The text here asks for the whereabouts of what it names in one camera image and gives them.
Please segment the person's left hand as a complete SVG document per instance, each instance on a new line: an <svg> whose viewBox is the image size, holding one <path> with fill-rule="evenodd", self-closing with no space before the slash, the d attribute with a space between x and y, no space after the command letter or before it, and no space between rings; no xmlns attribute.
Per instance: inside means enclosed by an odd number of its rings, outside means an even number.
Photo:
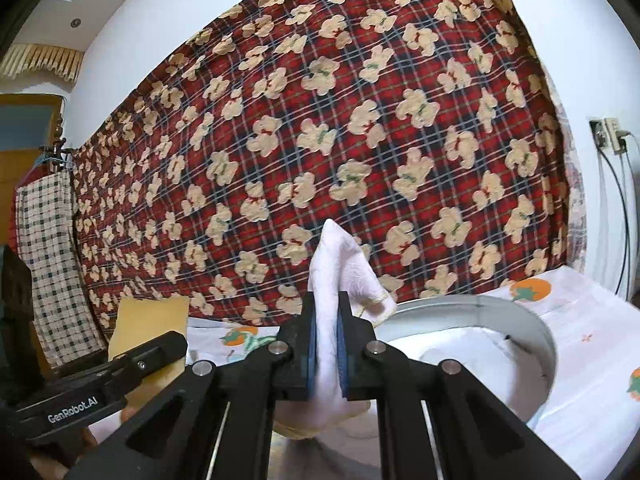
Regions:
<svg viewBox="0 0 640 480"><path fill-rule="evenodd" d="M74 431L70 440L64 441L64 444L69 444L70 448L53 443L28 451L28 463L32 466L38 479L64 479L78 460L81 460L89 451L114 434L124 422L128 422L139 410L138 406L128 405L121 411L107 416L89 427Z"/></svg>

